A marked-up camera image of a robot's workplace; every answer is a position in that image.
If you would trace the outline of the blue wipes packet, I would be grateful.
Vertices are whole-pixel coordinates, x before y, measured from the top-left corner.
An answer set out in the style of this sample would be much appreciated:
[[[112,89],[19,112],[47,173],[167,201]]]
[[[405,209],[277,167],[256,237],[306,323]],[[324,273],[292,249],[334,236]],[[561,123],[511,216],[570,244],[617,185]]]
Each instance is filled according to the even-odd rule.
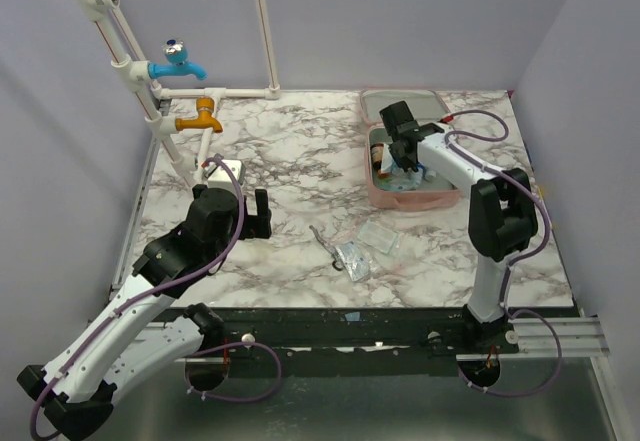
[[[384,180],[383,188],[391,192],[416,191],[423,181],[423,170],[404,171],[397,169],[392,171]]]

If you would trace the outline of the brown medicine bottle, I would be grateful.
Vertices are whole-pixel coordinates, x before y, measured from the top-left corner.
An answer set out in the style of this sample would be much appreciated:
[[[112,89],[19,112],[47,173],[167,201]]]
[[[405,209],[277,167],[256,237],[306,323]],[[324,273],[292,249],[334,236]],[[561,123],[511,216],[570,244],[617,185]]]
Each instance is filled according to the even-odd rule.
[[[384,143],[376,143],[370,147],[372,171],[380,179],[388,176],[388,174],[382,170],[382,161],[384,158],[385,148],[386,145]]]

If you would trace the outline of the white gauze packet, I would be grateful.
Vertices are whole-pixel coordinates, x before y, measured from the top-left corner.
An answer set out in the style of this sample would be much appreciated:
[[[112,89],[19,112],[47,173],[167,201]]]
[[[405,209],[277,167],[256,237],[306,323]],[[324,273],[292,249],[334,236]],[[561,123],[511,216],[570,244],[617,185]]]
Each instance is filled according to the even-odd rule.
[[[392,156],[385,156],[381,160],[380,168],[378,170],[378,176],[385,178],[391,175],[395,169],[395,161]]]

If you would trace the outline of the green capped white bottle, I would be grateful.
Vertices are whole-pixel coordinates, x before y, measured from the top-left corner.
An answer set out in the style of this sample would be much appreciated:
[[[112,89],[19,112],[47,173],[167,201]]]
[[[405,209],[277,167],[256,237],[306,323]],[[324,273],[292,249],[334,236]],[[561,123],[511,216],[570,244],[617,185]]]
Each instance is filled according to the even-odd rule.
[[[433,182],[436,178],[437,178],[437,173],[433,169],[430,169],[427,167],[423,168],[423,179],[426,182]]]

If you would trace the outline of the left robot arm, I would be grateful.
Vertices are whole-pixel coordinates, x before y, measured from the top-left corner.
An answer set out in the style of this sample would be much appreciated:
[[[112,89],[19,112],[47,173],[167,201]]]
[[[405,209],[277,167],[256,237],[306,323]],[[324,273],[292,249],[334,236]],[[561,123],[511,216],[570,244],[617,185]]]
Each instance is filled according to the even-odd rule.
[[[137,336],[192,285],[224,263],[237,241],[267,239],[271,210],[264,189],[255,192],[250,215],[241,191],[194,189],[187,216],[148,243],[112,301],[61,354],[44,365],[28,365],[17,381],[33,399],[29,430],[41,439],[37,419],[45,415],[54,435],[84,440],[111,416],[139,384],[174,361],[233,348],[223,320],[203,303],[184,309],[161,331]]]

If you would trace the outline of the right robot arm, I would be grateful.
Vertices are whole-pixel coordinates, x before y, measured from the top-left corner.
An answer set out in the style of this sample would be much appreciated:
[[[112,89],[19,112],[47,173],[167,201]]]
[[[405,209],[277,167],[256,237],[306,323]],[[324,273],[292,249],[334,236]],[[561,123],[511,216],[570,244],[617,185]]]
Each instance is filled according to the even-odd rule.
[[[383,108],[380,117],[399,168],[432,169],[469,200],[468,236],[478,262],[459,332],[467,350],[483,352],[506,323],[511,268],[538,232],[529,177],[520,168],[499,168],[461,147],[463,133],[446,120],[419,124],[404,101]]]

